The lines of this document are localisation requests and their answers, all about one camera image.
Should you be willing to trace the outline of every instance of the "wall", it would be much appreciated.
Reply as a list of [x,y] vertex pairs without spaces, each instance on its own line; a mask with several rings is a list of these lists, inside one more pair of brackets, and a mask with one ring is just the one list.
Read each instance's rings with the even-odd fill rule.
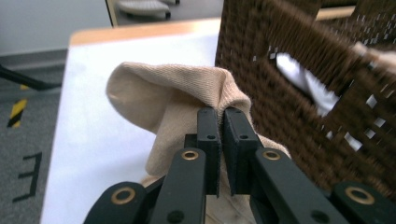
[[0,0],[0,56],[66,49],[75,31],[110,26],[105,0]]

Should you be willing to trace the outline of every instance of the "yellow and black tape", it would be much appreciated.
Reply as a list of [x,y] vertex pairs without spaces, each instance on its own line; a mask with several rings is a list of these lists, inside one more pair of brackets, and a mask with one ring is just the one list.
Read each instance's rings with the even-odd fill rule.
[[[21,85],[21,90],[29,89],[27,86]],[[18,128],[21,126],[21,118],[24,108],[27,105],[27,99],[21,99],[12,106],[11,115],[9,116],[8,128]]]

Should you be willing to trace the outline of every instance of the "gray floor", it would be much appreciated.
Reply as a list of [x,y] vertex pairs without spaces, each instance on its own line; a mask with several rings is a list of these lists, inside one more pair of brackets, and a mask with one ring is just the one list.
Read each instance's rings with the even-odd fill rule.
[[[219,17],[223,0],[181,0],[170,5],[170,21]],[[119,23],[164,21],[164,17],[128,16]],[[51,83],[62,82],[66,50],[0,57],[0,64]],[[10,92],[20,85],[0,78],[0,224],[39,223],[59,106],[59,93],[33,95],[21,116],[21,126],[8,128],[15,100]]]

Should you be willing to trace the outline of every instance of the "wicker basket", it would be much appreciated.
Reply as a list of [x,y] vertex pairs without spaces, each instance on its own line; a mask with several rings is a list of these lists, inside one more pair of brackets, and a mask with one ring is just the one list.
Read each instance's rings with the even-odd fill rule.
[[[251,97],[256,130],[286,146],[318,186],[359,181],[396,202],[396,76],[350,49],[357,41],[396,49],[396,1],[359,1],[351,17],[321,22],[315,21],[320,6],[314,0],[225,0],[216,66],[230,70]],[[340,96],[326,117],[278,72],[279,52]],[[346,135],[361,143],[358,151]]]

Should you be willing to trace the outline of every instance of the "white table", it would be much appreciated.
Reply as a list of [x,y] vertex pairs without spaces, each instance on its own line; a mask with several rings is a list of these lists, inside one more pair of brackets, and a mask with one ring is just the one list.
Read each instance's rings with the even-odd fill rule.
[[108,187],[139,182],[155,135],[122,118],[106,82],[122,62],[213,66],[219,19],[84,31],[64,74],[42,224],[82,223]]

